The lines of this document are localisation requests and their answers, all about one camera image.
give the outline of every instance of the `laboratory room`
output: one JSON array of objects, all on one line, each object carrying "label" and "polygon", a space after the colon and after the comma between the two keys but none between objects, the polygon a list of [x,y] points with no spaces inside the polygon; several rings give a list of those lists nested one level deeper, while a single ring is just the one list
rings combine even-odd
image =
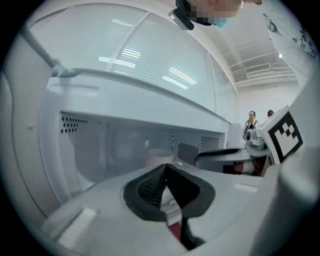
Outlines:
[{"label": "laboratory room", "polygon": [[1,55],[11,253],[314,252],[313,3],[36,2]]}]

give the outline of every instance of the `person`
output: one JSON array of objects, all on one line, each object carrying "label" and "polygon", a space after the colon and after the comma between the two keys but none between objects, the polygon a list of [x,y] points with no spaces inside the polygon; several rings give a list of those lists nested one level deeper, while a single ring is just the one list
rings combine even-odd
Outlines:
[{"label": "person", "polygon": [[319,64],[319,51],[307,30],[280,0],[187,0],[197,18],[223,28],[244,4],[260,6],[275,49],[304,87]]},{"label": "person", "polygon": [[274,111],[273,110],[269,110],[267,113],[268,118],[272,117],[274,115]]},{"label": "person", "polygon": [[243,139],[246,139],[246,134],[248,130],[256,129],[257,127],[259,127],[260,124],[257,121],[256,117],[257,117],[256,112],[254,111],[249,112],[249,119],[244,123]]}]

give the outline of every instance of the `red object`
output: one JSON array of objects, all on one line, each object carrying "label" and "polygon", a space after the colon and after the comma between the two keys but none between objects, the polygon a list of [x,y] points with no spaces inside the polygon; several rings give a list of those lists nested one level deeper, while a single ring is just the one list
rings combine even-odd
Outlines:
[{"label": "red object", "polygon": [[180,241],[182,229],[181,224],[179,222],[176,222],[173,225],[168,226],[168,229],[172,232],[176,239]]}]

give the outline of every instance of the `ceiling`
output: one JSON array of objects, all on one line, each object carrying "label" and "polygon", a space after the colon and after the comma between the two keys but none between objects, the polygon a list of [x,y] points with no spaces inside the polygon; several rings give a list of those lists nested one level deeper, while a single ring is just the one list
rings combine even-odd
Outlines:
[{"label": "ceiling", "polygon": [[[175,0],[155,0],[175,8]],[[201,26],[218,47],[238,89],[281,82],[297,82],[270,40],[261,6],[245,4],[226,28]]]}]

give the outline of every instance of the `white appliance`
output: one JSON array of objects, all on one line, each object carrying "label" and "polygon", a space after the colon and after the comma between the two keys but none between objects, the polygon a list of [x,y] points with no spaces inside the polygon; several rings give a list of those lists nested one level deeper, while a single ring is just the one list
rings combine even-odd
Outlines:
[{"label": "white appliance", "polygon": [[[187,254],[164,222],[143,221],[134,215],[123,202],[122,191],[129,181],[151,170],[144,168],[148,149],[177,154],[181,143],[199,152],[226,148],[228,121],[130,77],[65,70],[28,30],[17,35],[1,72],[1,97],[1,164],[7,170],[3,179],[26,224],[44,223],[46,234],[39,238],[37,230],[35,235],[48,247],[70,254],[52,245],[47,235],[57,239],[58,230],[65,230],[81,209],[89,208],[84,211],[87,216],[80,215],[86,223],[82,227],[93,223],[89,229],[97,232],[86,233],[89,244],[81,242],[83,237],[77,241],[80,247],[72,242],[78,253]],[[199,170],[187,163],[177,166],[216,190],[205,214],[188,222],[191,233],[205,241],[188,253],[248,255],[280,247],[318,199],[318,165],[310,164],[316,157],[306,159],[315,156],[313,152],[270,167],[264,178]],[[303,168],[308,170],[304,174],[299,171]],[[23,179],[26,193],[20,193],[21,181],[17,176],[12,179],[12,173]],[[297,184],[294,178],[306,174],[313,177],[306,181],[310,186]],[[294,204],[286,201],[288,197],[295,199]],[[290,222],[275,221],[279,215]],[[266,227],[278,230],[266,232]],[[256,236],[269,244],[256,243]]]}]

